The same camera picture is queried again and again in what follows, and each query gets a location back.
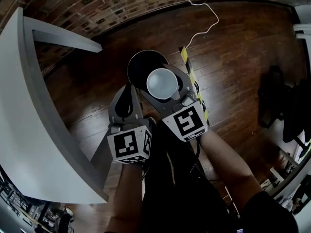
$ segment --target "wooden floor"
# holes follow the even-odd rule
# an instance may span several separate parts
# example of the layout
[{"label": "wooden floor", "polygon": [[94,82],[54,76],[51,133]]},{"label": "wooden floor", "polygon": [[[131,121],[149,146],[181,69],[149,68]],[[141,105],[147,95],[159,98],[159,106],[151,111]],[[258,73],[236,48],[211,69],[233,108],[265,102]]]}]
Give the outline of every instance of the wooden floor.
[{"label": "wooden floor", "polygon": [[[260,77],[278,65],[288,84],[306,77],[301,43],[296,40],[288,8],[264,3],[212,3],[220,22],[196,37],[188,49],[205,100],[209,122],[250,165],[259,182],[278,158],[278,148],[258,125]],[[127,83],[126,68],[140,50],[152,49],[185,70],[178,47],[216,18],[205,6],[165,12],[115,32],[99,42],[100,53],[76,51],[46,84],[54,104],[81,149],[90,159],[107,131],[108,106]],[[216,174],[201,156],[206,174]],[[112,166],[106,191],[113,193],[121,166]],[[214,182],[226,195],[221,182]],[[104,232],[109,205],[75,205],[75,232]]]}]

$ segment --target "yellow and black tape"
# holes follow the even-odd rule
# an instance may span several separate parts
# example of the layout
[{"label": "yellow and black tape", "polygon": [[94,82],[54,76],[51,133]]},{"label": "yellow and black tape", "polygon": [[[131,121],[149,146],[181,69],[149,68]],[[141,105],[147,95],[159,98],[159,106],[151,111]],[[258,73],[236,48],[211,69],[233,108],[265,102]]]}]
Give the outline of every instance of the yellow and black tape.
[{"label": "yellow and black tape", "polygon": [[190,63],[188,54],[187,54],[187,50],[186,50],[185,47],[182,47],[179,50],[180,50],[181,57],[183,58],[183,61],[184,61],[185,65],[186,65],[188,75],[190,77],[191,83],[192,83],[194,91],[196,93],[196,97],[197,97],[197,99],[200,101],[200,103],[202,105],[203,112],[204,112],[204,117],[205,117],[206,121],[208,122],[208,115],[207,115],[206,106],[205,106],[204,100],[203,100],[203,98],[201,96],[200,87],[199,87],[198,83],[195,80],[194,71],[193,71],[192,65]]}]

